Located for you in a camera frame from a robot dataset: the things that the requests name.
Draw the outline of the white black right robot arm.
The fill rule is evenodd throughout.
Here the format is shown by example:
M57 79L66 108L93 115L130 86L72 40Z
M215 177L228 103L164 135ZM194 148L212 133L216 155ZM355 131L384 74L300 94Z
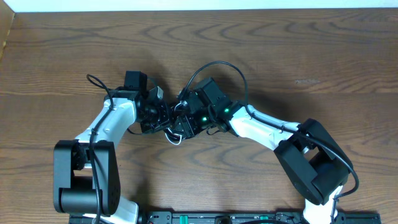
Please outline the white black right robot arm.
M175 106L176 133L190 139L207 128L216 127L237 137L248 138L272 150L295 189L305 198L303 218L307 223L334 223L336 204L352 175L353 164L314 119L288 122L261 113L248 101L231 101L213 78L187 87L178 95Z

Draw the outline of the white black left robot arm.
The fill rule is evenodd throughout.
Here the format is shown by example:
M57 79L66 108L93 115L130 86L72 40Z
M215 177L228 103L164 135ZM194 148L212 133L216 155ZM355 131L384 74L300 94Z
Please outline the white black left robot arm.
M148 90L148 76L140 71L127 71L115 89L93 75L86 79L106 96L94 121L53 149L54 208L90 223L137 223L138 204L121 196L116 148L134 123L150 133L159 130L167 112L163 91L158 86Z

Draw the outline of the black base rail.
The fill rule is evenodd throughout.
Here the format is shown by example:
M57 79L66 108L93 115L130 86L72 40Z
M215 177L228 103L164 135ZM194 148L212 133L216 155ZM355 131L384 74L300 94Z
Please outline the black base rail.
M217 223L247 223L264 220L266 223L281 222L290 224L305 224L300 212L274 213L174 213L174 212L147 212L141 213L138 223L150 224L217 224ZM340 224L381 224L378 213L343 213L335 218Z

